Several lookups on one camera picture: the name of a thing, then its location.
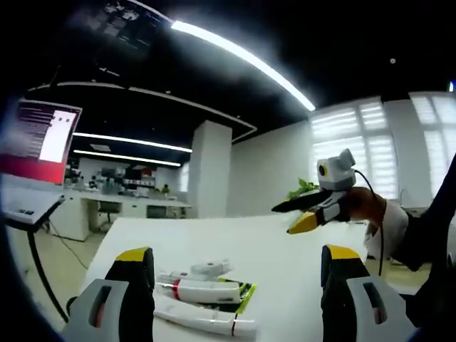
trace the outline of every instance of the hand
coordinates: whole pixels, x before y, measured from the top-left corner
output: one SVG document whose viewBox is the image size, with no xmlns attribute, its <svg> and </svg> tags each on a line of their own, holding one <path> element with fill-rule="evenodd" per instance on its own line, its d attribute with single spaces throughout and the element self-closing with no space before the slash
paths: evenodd
<svg viewBox="0 0 456 342">
<path fill-rule="evenodd" d="M 341 200 L 341 211 L 352 220 L 368 219 L 374 226 L 379 227 L 383 221 L 386 200 L 374 195 L 365 187 L 352 187 Z"/>
</svg>

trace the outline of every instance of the window blind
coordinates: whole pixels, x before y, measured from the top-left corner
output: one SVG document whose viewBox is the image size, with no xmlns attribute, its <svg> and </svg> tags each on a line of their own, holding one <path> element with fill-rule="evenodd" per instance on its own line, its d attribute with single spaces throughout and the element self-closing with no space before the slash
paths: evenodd
<svg viewBox="0 0 456 342">
<path fill-rule="evenodd" d="M 188 175 L 190 164 L 186 162 L 180 169 L 179 173 L 179 191 L 187 192 L 188 190 Z"/>
<path fill-rule="evenodd" d="M 374 191 L 388 199 L 398 198 L 394 143 L 380 101 L 315 115 L 310 121 L 312 182 L 318 183 L 318 160 L 335 157 L 348 148 L 356 161 L 354 168 L 368 178 Z M 367 187 L 360 175 L 356 175 L 356 186 Z"/>
<path fill-rule="evenodd" d="M 387 128 L 386 117 L 380 103 L 369 103 L 360 106 L 361 117 L 366 130 Z"/>
<path fill-rule="evenodd" d="M 318 116 L 311 120 L 315 139 L 324 140 L 359 131 L 355 110 L 347 108 L 334 113 Z"/>
<path fill-rule="evenodd" d="M 412 96 L 412 102 L 424 130 L 435 196 L 456 153 L 456 100 L 446 95 L 419 95 Z"/>
</svg>

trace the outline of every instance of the ceiling light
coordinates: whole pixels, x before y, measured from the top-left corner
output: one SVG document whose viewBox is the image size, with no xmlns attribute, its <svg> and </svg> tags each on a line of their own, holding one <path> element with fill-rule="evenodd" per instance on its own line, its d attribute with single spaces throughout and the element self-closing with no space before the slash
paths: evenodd
<svg viewBox="0 0 456 342">
<path fill-rule="evenodd" d="M 127 155 L 111 155 L 110 153 L 101 153 L 101 152 L 91 152 L 91 151 L 81 151 L 81 150 L 73 150 L 74 153 L 79 153 L 81 155 L 97 155 L 99 157 L 108 157 L 108 158 L 115 158 L 115 159 L 126 159 L 126 160 L 134 160 L 138 162 L 152 162 L 154 164 L 162 164 L 162 165 L 170 165 L 170 166 L 180 166 L 178 162 L 165 162 L 163 160 L 154 160 L 154 159 L 146 159 L 146 158 L 137 158 L 137 157 L 128 157 Z"/>
<path fill-rule="evenodd" d="M 73 135 L 76 136 L 76 137 L 123 141 L 124 143 L 148 145 L 148 146 L 154 146 L 154 147 L 160 147 L 160 148 L 167 148 L 168 150 L 176 150 L 176 151 L 183 151 L 183 152 L 192 153 L 192 150 L 189 149 L 189 148 L 166 145 L 166 144 L 159 144 L 158 142 L 150 142 L 150 141 L 128 139 L 128 138 L 120 138 L 120 137 L 111 137 L 109 135 L 99 135 L 99 134 L 90 134 L 90 133 L 77 133 L 76 132 L 76 133 L 73 133 Z"/>
<path fill-rule="evenodd" d="M 178 30 L 181 32 L 185 32 L 191 34 L 195 37 L 204 39 L 205 41 L 209 41 L 214 45 L 219 46 L 220 48 L 224 48 L 228 52 L 233 53 L 234 55 L 238 56 L 239 58 L 243 59 L 246 62 L 249 62 L 254 67 L 258 68 L 260 71 L 268 75 L 274 81 L 276 81 L 279 85 L 284 87 L 292 96 L 294 96 L 300 103 L 304 105 L 308 110 L 312 111 L 315 110 L 315 106 L 312 104 L 311 101 L 308 100 L 306 96 L 304 96 L 298 89 L 294 87 L 290 82 L 288 82 L 281 74 L 275 71 L 273 68 L 268 66 L 265 62 L 263 62 L 258 57 L 252 55 L 250 52 L 245 50 L 244 48 L 228 41 L 217 34 L 212 32 L 206 31 L 203 28 L 193 26 L 190 24 L 182 23 L 181 21 L 175 21 L 171 28 L 174 30 Z"/>
</svg>

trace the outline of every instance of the ceiling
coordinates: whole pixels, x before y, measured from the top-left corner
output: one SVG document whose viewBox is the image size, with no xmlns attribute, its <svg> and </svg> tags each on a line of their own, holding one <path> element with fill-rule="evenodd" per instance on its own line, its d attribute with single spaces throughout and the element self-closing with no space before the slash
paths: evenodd
<svg viewBox="0 0 456 342">
<path fill-rule="evenodd" d="M 244 47 L 295 85 L 317 110 L 376 95 L 444 91 L 456 78 L 450 12 L 431 5 L 143 3 Z M 172 30 L 157 14 L 141 12 L 136 26 L 123 28 L 130 43 L 135 38 L 141 42 L 125 48 L 120 34 L 113 38 L 90 28 L 103 8 L 97 6 L 74 12 L 41 54 L 31 86 L 52 86 L 26 94 L 82 107 L 78 132 L 191 147 L 193 131 L 205 120 L 232 127 L 239 142 L 307 119 L 307 109 L 261 71 L 211 43 Z M 94 143 L 109 145 L 120 155 L 180 163 L 190 158 L 186 152 L 81 137 L 74 137 L 73 148 L 93 150 Z"/>
</svg>

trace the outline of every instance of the cable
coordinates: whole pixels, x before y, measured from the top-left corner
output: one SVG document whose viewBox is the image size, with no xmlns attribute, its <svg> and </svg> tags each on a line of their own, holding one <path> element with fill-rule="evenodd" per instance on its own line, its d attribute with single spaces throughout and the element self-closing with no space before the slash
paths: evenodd
<svg viewBox="0 0 456 342">
<path fill-rule="evenodd" d="M 87 266 L 81 261 L 81 259 L 79 258 L 79 256 L 76 254 L 75 251 L 73 251 L 67 244 L 66 242 L 62 239 L 62 236 L 58 233 L 57 231 L 57 228 L 56 226 L 53 225 L 53 223 L 49 220 L 49 224 L 53 227 L 53 229 L 56 231 L 56 236 L 60 239 L 60 241 L 62 241 L 62 244 L 65 245 L 66 248 L 69 249 L 69 251 L 71 253 L 73 253 L 73 255 L 76 257 L 76 259 L 79 261 L 79 264 L 81 264 L 82 267 L 84 267 L 84 269 L 87 269 Z"/>
<path fill-rule="evenodd" d="M 35 236 L 33 232 L 27 232 L 28 237 L 28 245 L 30 246 L 31 256 L 33 257 L 33 261 L 35 262 L 36 270 L 38 271 L 38 275 L 40 276 L 41 282 L 43 283 L 44 289 L 48 293 L 49 299 L 52 301 L 52 304 L 56 307 L 58 313 L 65 321 L 68 323 L 68 317 L 65 315 L 65 311 L 63 311 L 62 307 L 60 306 L 56 295 L 52 292 L 51 285 L 49 285 L 48 279 L 44 274 L 43 266 L 41 265 L 40 256 L 38 255 L 38 250 L 36 249 L 35 243 Z"/>
<path fill-rule="evenodd" d="M 358 173 L 359 175 L 361 175 L 361 177 L 364 178 L 366 183 L 368 183 L 368 186 L 369 186 L 370 192 L 372 192 L 373 198 L 375 198 L 375 200 L 378 203 L 378 205 L 380 207 L 382 207 L 382 205 L 380 203 L 380 200 L 377 198 L 377 195 L 373 191 L 373 188 L 372 188 L 371 184 L 369 183 L 368 179 L 366 178 L 366 176 L 363 175 L 363 173 L 361 171 L 355 170 L 355 172 Z M 380 230 L 380 263 L 378 265 L 378 276 L 382 276 L 383 254 L 384 254 L 384 251 L 385 251 L 385 237 L 383 236 L 383 225 L 381 223 L 380 223 L 379 230 Z"/>
</svg>

